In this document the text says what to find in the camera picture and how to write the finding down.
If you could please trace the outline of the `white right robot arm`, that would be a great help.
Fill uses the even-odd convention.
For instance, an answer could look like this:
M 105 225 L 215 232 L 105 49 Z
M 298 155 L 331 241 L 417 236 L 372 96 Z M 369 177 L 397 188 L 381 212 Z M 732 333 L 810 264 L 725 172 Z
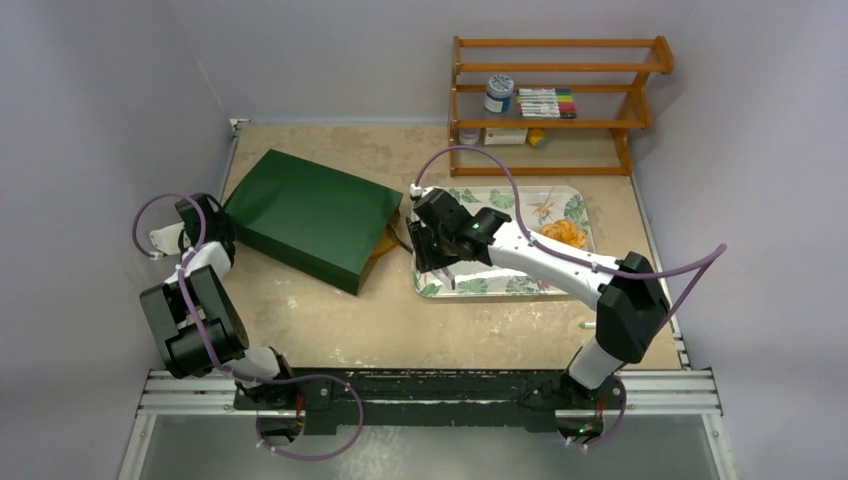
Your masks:
M 670 304 L 658 274 L 642 255 L 616 258 L 582 250 L 529 229 L 520 214 L 482 207 L 470 213 L 440 187 L 409 188 L 407 223 L 414 268 L 449 290 L 460 282 L 452 268 L 478 263 L 541 280 L 596 314 L 594 337 L 564 371 L 561 392 L 576 407 L 596 399 L 601 385 L 626 364 L 640 362 L 662 329 Z

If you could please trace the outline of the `orange fake bread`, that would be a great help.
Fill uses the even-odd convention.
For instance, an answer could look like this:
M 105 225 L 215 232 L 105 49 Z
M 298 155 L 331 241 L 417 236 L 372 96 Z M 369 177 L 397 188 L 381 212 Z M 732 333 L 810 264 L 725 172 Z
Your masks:
M 587 235 L 570 220 L 562 219 L 545 224 L 540 234 L 577 249 L 586 249 Z

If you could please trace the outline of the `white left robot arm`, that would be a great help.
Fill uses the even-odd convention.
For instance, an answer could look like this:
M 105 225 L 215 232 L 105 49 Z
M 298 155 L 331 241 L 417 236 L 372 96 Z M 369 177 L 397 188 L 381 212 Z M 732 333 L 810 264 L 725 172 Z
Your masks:
M 207 193 L 180 195 L 175 209 L 179 224 L 152 231 L 145 254 L 177 256 L 176 270 L 139 296 L 166 369 L 176 378 L 219 370 L 272 408 L 289 407 L 298 395 L 291 368 L 273 348 L 251 346 L 222 284 L 234 265 L 234 226 Z

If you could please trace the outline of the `green paper bag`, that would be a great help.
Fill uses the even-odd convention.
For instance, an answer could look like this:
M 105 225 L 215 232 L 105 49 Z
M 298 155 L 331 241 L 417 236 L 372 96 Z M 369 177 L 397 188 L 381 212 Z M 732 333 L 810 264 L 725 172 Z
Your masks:
M 402 197 L 365 178 L 269 150 L 224 210 L 242 244 L 356 295 Z

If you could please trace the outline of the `metal tongs white grips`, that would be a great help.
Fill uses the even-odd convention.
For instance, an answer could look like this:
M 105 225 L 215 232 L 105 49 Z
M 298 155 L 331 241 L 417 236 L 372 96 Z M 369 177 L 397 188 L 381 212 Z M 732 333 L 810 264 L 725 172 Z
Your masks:
M 394 239 L 399 243 L 399 245 L 404 250 L 406 250 L 408 253 L 410 253 L 413 256 L 413 258 L 415 258 L 415 252 L 414 252 L 412 245 L 409 244 L 407 241 L 402 239 L 398 229 L 393 224 L 389 224 L 388 229 L 391 232 Z M 453 273 L 447 267 L 439 269 L 439 270 L 433 270 L 433 271 L 431 271 L 431 274 L 433 276 L 435 276 L 439 281 L 441 281 L 442 284 L 444 286 L 446 286 L 449 290 L 455 290 L 456 289 L 455 276 L 453 275 Z

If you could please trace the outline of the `brown fake bread slice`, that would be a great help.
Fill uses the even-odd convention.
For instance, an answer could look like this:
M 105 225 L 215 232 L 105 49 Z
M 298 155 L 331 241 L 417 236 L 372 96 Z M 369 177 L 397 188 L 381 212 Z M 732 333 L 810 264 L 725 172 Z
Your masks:
M 380 234 L 377 243 L 370 254 L 371 259 L 377 259 L 400 245 L 397 235 L 391 225 L 387 225 Z

